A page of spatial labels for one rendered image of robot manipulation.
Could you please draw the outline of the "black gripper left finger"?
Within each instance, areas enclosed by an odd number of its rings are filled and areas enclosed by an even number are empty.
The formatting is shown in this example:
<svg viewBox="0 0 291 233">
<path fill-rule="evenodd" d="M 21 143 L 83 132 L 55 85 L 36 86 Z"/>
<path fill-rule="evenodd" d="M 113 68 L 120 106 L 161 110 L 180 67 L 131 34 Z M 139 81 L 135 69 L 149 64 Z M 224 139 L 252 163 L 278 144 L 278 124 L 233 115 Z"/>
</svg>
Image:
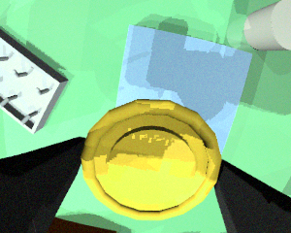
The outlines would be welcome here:
<svg viewBox="0 0 291 233">
<path fill-rule="evenodd" d="M 84 137 L 0 159 L 0 233 L 48 233 L 80 171 Z"/>
</svg>

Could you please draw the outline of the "white dish rack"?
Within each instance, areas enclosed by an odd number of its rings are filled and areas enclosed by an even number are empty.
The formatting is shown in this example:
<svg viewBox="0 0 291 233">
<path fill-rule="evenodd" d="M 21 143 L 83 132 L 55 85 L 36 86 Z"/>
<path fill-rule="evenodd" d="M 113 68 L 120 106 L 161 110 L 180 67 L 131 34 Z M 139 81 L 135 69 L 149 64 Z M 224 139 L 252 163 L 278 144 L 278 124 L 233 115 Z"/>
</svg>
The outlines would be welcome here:
<svg viewBox="0 0 291 233">
<path fill-rule="evenodd" d="M 0 28 L 0 108 L 32 135 L 48 121 L 67 79 Z"/>
</svg>

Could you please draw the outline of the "light blue square mat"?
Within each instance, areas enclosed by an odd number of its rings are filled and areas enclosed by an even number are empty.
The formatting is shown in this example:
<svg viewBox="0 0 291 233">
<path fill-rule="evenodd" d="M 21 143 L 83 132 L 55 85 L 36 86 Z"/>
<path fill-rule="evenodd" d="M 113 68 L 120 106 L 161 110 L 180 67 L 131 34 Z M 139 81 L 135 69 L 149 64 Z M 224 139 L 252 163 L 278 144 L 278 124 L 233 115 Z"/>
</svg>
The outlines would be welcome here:
<svg viewBox="0 0 291 233">
<path fill-rule="evenodd" d="M 199 113 L 222 154 L 253 54 L 222 44 L 129 24 L 115 107 L 172 100 Z"/>
</svg>

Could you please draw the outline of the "gold round plate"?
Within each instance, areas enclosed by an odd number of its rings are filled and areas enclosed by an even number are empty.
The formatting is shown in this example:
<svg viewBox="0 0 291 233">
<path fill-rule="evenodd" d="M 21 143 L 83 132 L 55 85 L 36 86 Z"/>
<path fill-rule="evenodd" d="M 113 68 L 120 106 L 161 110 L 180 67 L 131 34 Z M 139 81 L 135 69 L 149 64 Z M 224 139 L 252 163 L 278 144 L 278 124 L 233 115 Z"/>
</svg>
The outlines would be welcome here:
<svg viewBox="0 0 291 233">
<path fill-rule="evenodd" d="M 210 125 L 172 100 L 138 98 L 110 109 L 83 142 L 88 187 L 135 220 L 166 220 L 200 205 L 222 164 Z"/>
</svg>

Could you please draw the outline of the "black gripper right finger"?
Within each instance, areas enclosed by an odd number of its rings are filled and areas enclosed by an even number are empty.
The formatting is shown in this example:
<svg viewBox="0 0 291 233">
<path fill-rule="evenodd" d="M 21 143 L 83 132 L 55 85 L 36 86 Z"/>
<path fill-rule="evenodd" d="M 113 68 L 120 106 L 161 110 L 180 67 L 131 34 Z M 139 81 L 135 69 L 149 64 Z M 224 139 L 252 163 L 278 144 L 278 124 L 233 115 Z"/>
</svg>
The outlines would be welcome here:
<svg viewBox="0 0 291 233">
<path fill-rule="evenodd" d="M 291 233 L 291 198 L 222 159 L 214 184 L 227 233 Z"/>
</svg>

